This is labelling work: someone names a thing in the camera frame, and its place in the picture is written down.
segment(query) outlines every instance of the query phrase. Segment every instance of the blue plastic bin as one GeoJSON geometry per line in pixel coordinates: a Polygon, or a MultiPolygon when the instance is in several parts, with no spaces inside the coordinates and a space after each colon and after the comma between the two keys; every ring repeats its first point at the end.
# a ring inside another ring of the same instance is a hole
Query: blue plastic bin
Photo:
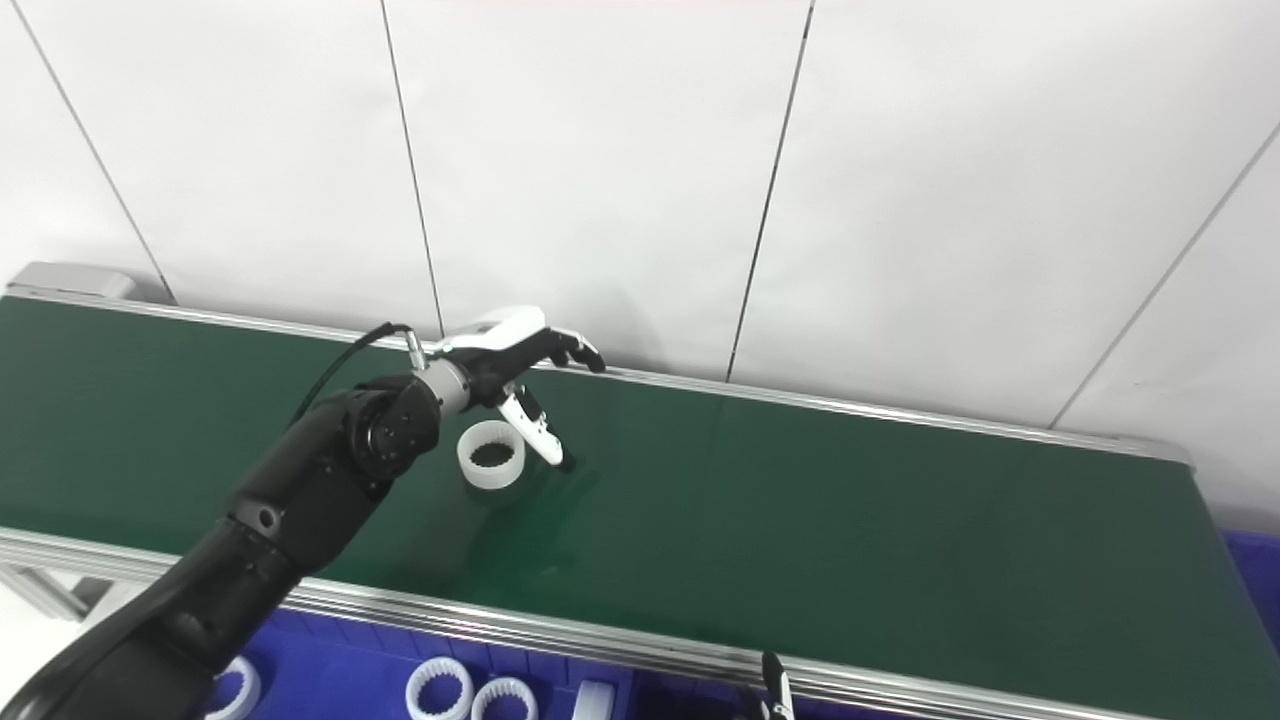
{"type": "MultiPolygon", "coordinates": [[[[614,720],[631,711],[626,667],[303,612],[275,612],[243,655],[264,685],[251,720],[407,719],[404,684],[419,664],[442,655],[462,662],[476,689],[499,675],[520,678],[540,719],[570,720],[582,680],[613,685],[614,720]]],[[[486,720],[518,720],[498,703],[490,710],[486,720]]]]}
{"type": "MultiPolygon", "coordinates": [[[[1222,537],[1271,642],[1280,650],[1280,538],[1243,532],[1222,537]]],[[[525,680],[544,720],[572,717],[582,680],[613,685],[612,720],[728,720],[740,711],[733,687],[724,683],[292,611],[275,612],[244,655],[264,682],[251,720],[406,719],[410,674],[424,660],[440,655],[462,662],[476,688],[498,675],[525,680]]],[[[493,710],[486,720],[517,720],[502,712],[504,708],[493,710]]],[[[900,717],[812,700],[797,700],[796,715],[803,720],[900,717]]]]}

